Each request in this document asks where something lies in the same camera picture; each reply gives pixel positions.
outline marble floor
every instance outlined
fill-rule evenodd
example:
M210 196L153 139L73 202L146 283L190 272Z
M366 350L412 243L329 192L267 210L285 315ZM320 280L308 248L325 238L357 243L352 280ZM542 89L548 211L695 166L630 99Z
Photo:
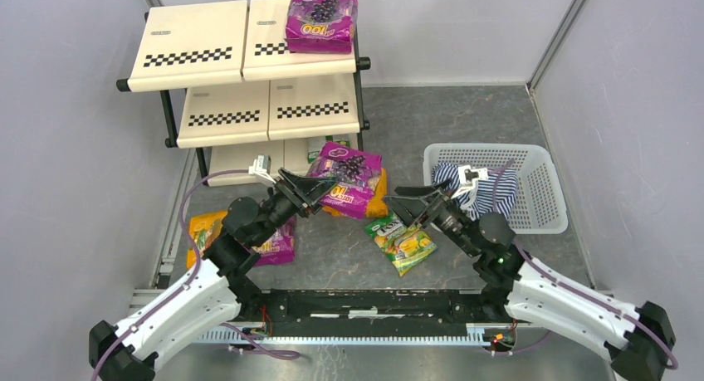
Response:
M366 151L382 154L389 191L423 185L423 151L447 142L538 144L545 137L522 86L365 88L364 110L371 130L364 132ZM200 188L188 217L226 209L235 198L266 196L262 185ZM364 232L369 220L331 217L301 219L296 228L296 260L262 266L247 275L269 289L468 289L484 285L473 260L445 236L428 230L438 245L426 261L399 277ZM573 228L559 235L518 236L517 241L556 271L588 284L584 259ZM171 280L185 272L187 245L181 240Z

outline white toothed rack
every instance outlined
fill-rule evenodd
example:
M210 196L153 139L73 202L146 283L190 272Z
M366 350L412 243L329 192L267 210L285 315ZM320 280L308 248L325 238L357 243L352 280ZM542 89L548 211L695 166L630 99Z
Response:
M357 36L350 54L291 53L285 40L291 0L153 7L129 78L120 91L160 91L167 147L195 148L202 177L246 169L259 154L272 170L308 169L307 138L348 134L362 149L369 128L362 106ZM186 89L177 128L169 90ZM210 163L203 148L212 147ZM223 175L211 186L254 183Z

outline black and white checkered strip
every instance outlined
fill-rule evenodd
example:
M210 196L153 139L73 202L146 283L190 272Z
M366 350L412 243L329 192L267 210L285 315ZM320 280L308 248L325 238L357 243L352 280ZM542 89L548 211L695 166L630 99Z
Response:
M224 49L221 47L215 48L214 50L206 49L202 52L200 51L182 51L181 53L169 53L158 54L158 55L147 55L145 67L149 66L171 66L173 64L185 64L185 63L195 63L198 61L218 61L220 59L230 59L232 58L232 46L228 46Z
M254 45L254 56L261 55L283 55L288 51L288 45L285 42L282 43L257 43Z
M349 113L350 109L347 106L350 103L343 101L342 103L325 103L324 105L298 105L296 107L279 107L278 119L281 118L301 118L312 117L313 115L330 115L339 113Z
M188 126L240 124L242 122L257 122L258 120L259 110L238 111L237 113L193 114L188 119Z

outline wall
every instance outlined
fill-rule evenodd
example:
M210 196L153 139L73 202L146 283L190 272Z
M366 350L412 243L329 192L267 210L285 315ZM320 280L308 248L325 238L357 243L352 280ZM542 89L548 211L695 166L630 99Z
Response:
M525 83L571 1L359 0L364 84Z
M704 0L589 0L536 101L594 276L663 305L682 368L704 350Z
M159 95L125 94L144 0L0 0L0 379L87 380L88 331L125 316L184 152Z

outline robotic arm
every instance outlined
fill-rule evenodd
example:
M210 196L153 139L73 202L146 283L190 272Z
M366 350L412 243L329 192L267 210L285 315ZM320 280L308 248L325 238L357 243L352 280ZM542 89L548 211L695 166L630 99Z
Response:
M252 198L233 201L220 236L181 280L115 326L101 321L91 329L95 375L104 381L150 381L200 335L259 310L262 292L245 276L259 255L247 247L263 244L296 214L317 213L336 180L299 177L285 169L274 180L257 162L253 168L251 173L273 185L267 200L261 205ZM474 182L469 178L466 184ZM676 361L667 365L675 337L661 307L646 302L637 308L560 275L513 242L515 233L501 214L472 221L441 187L397 188L396 194L384 200L407 226L435 225L468 256L478 256L473 267L487 283L482 309L491 318L509 316L573 339L610 361L628 381L659 380L665 368L676 367Z

